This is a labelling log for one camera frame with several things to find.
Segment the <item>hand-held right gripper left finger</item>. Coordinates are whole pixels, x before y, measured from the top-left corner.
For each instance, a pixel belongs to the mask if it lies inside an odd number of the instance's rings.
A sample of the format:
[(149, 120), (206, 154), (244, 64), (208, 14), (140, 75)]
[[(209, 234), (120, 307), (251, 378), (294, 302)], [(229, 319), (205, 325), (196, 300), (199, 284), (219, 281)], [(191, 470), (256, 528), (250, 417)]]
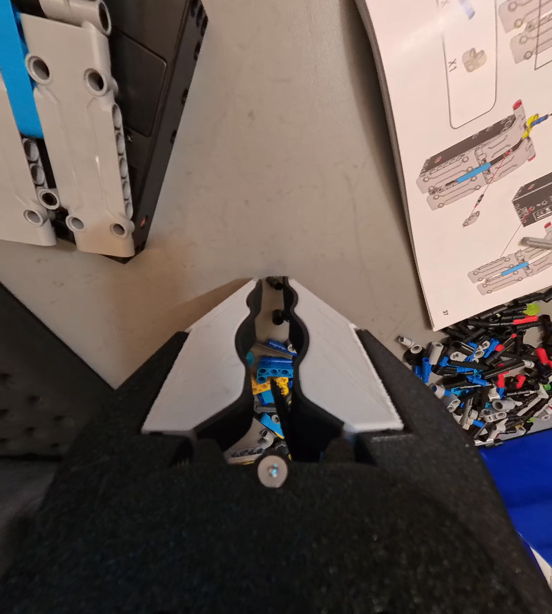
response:
[(143, 434), (241, 437), (253, 414), (247, 354), (256, 342), (263, 283), (251, 279), (186, 330), (142, 425)]

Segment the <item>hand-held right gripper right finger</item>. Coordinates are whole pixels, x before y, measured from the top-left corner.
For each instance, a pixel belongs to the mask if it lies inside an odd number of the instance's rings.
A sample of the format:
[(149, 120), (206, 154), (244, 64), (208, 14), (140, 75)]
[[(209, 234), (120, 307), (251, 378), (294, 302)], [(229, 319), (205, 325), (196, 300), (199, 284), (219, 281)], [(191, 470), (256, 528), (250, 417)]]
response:
[(301, 283), (283, 278), (295, 391), (306, 407), (348, 434), (404, 428), (359, 337), (359, 328)]

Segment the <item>blue plastic bin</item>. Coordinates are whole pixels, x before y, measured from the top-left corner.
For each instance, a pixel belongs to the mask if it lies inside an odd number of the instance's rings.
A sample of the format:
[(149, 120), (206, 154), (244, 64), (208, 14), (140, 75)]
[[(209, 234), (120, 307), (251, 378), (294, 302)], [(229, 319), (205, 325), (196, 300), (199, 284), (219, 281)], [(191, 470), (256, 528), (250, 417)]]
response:
[(552, 429), (481, 448), (480, 453), (552, 591)]

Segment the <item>grey black toy brick assembly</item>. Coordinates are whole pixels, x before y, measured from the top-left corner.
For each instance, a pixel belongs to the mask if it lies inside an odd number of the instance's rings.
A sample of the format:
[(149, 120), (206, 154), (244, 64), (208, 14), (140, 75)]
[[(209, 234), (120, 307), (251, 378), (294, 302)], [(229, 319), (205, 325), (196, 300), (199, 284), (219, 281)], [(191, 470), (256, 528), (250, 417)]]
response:
[(145, 248), (208, 23), (202, 1), (0, 1), (0, 241)]

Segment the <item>pile of small toy pieces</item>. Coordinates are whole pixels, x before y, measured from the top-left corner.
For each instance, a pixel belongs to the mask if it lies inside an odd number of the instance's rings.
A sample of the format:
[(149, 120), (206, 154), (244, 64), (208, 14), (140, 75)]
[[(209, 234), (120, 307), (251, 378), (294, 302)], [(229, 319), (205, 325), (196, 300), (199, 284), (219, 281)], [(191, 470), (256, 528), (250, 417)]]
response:
[(348, 434), (295, 391), (295, 361), (261, 357), (251, 391), (259, 414), (249, 433), (225, 452), (230, 464), (265, 456), (315, 460), (326, 457), (337, 437), (351, 437), (361, 460), (394, 457), (413, 465), (413, 447), (446, 451), (453, 438), (447, 412), (467, 436), (468, 446), (491, 447), (503, 434), (525, 434), (534, 421), (552, 416), (552, 319), (526, 311), (532, 299), (552, 298), (552, 287), (501, 305), (454, 327), (443, 342), (427, 348), (399, 336), (406, 351), (400, 364), (367, 330), (359, 337), (391, 398), (404, 428), (399, 432)]

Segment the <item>instruction booklet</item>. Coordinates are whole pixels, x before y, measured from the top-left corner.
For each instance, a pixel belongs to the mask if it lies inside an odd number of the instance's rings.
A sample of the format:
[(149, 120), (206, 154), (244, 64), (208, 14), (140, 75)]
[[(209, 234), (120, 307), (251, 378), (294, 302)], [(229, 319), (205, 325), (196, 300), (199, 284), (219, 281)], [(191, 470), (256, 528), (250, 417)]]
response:
[(357, 1), (434, 330), (552, 284), (552, 1)]

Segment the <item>black dimpled pad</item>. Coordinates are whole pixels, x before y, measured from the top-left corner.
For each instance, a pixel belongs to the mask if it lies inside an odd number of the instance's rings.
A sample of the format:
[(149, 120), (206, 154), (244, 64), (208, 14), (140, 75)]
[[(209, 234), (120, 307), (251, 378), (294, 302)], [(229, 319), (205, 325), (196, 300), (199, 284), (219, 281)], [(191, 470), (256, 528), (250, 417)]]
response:
[(65, 456), (113, 397), (113, 388), (0, 283), (0, 456)]

